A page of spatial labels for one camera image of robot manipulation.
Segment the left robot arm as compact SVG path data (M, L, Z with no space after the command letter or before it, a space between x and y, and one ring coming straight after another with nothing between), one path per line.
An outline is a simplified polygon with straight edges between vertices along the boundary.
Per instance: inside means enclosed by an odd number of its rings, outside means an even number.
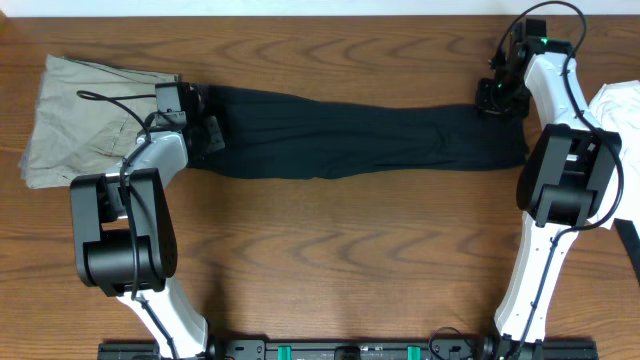
M101 359L212 359L209 324L176 277L177 240L165 187L192 155L225 146L213 116L179 118L140 133L102 173L70 185L75 262L81 281L130 308L152 345L103 345Z

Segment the black leggings red waistband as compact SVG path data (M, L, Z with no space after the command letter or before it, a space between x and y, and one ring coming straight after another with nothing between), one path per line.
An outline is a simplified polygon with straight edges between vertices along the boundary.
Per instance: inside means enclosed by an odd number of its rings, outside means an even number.
M210 86L224 148L189 165L244 179L338 179L359 174L518 167L529 152L523 121L468 104L385 108Z

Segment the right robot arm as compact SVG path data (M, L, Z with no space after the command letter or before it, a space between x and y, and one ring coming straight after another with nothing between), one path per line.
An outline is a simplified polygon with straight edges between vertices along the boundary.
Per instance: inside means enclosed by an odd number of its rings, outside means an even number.
M522 237L496 333L475 349L477 359L595 359L592 340L546 339L546 315L566 254L579 233L602 225L595 217L611 177L621 177L622 141L598 127L576 76L576 47L545 35L511 40L491 61L492 80L477 91L483 111L513 114L533 101L542 133L520 174L516 202Z

